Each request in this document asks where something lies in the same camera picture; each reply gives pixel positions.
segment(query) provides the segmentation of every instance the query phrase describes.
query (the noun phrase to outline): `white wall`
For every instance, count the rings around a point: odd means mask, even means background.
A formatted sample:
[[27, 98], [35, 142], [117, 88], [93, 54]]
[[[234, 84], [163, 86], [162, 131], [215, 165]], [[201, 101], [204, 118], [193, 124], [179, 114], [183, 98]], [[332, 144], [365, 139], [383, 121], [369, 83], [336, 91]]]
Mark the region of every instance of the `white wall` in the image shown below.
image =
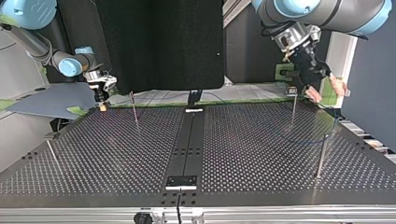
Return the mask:
[[[0, 49], [13, 44], [0, 31]], [[0, 51], [0, 100], [24, 95], [45, 85], [33, 59], [20, 45]], [[0, 172], [44, 142], [51, 119], [0, 112]]]
[[[5, 31], [0, 31], [0, 49], [13, 43]], [[0, 51], [0, 78], [0, 99], [13, 98], [45, 85], [35, 61], [18, 44]]]
[[[327, 54], [327, 64], [332, 69], [332, 73], [341, 78], [345, 83], [349, 79], [349, 73], [355, 56], [355, 49], [358, 38], [351, 35], [332, 32], [329, 51]], [[341, 108], [344, 97], [337, 100], [336, 108]]]

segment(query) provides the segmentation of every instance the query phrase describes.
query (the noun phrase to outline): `cable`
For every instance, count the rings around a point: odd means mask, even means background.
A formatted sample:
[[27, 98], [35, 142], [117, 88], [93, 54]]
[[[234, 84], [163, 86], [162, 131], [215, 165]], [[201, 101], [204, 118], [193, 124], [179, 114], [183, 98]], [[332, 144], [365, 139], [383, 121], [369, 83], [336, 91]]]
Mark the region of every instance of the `cable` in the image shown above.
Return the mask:
[[224, 104], [227, 104], [227, 102], [225, 102], [223, 99], [221, 99], [220, 97], [218, 97], [215, 93], [212, 92], [203, 92], [203, 94], [207, 94], [207, 95], [212, 95], [216, 98], [218, 98], [220, 101], [222, 101]]
[[51, 63], [52, 66], [54, 66], [56, 68], [56, 70], [59, 71], [58, 64], [56, 64], [56, 62], [54, 61], [54, 58], [53, 58], [53, 46], [52, 46], [52, 43], [46, 37], [44, 37], [43, 35], [41, 35], [41, 34], [39, 34], [39, 35], [41, 36], [41, 38], [43, 38], [47, 42], [47, 45], [49, 47], [49, 52], [44, 57], [36, 57], [36, 56], [33, 56], [33, 55], [32, 55], [32, 57], [36, 61], [38, 61], [40, 63], [43, 63], [44, 66], [47, 66], [47, 65], [49, 65]]
[[6, 46], [6, 47], [3, 47], [2, 49], [0, 49], [0, 51], [5, 50], [5, 49], [9, 49], [9, 48], [11, 48], [11, 47], [13, 47], [13, 46], [15, 46], [15, 45], [17, 45], [17, 43], [13, 43], [13, 44], [11, 44], [11, 45], [8, 45], [8, 46]]

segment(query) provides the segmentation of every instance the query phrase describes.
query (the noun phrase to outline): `green mat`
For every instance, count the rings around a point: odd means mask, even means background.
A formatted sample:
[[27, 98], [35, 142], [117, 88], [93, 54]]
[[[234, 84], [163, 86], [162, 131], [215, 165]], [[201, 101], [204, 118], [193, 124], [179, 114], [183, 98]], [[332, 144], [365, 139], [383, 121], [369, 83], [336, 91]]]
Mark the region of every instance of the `green mat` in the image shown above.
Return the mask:
[[0, 100], [0, 112], [13, 104], [15, 104], [15, 102], [12, 100]]

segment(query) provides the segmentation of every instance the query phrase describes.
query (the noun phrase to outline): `metal bracket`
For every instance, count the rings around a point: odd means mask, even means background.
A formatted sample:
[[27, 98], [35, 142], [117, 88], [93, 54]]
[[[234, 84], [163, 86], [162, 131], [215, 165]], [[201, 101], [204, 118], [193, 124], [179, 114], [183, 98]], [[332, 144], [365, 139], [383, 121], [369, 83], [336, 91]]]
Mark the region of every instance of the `metal bracket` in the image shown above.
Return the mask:
[[201, 213], [200, 215], [193, 214], [192, 219], [191, 219], [192, 224], [204, 224], [204, 213]]
[[169, 176], [166, 190], [197, 190], [197, 176]]
[[154, 224], [165, 224], [165, 215], [163, 213], [153, 213], [152, 219]]
[[200, 106], [195, 105], [201, 100], [202, 92], [203, 92], [202, 90], [190, 91], [186, 113], [197, 113], [204, 111]]

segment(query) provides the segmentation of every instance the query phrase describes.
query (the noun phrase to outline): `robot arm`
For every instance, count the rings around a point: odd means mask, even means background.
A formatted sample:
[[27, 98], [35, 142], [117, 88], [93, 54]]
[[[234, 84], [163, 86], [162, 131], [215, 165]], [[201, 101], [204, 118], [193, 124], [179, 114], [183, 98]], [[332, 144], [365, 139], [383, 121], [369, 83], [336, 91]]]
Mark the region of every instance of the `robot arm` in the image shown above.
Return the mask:
[[56, 0], [0, 0], [0, 26], [38, 62], [55, 67], [67, 77], [83, 74], [95, 101], [105, 110], [108, 91], [117, 79], [99, 70], [101, 64], [92, 48], [78, 48], [76, 55], [70, 55], [54, 49], [46, 37], [31, 31], [47, 26], [55, 17], [56, 6]]
[[253, 0], [252, 4], [266, 34], [300, 69], [305, 86], [332, 73], [316, 56], [320, 29], [368, 35], [385, 23], [392, 8], [391, 0]]

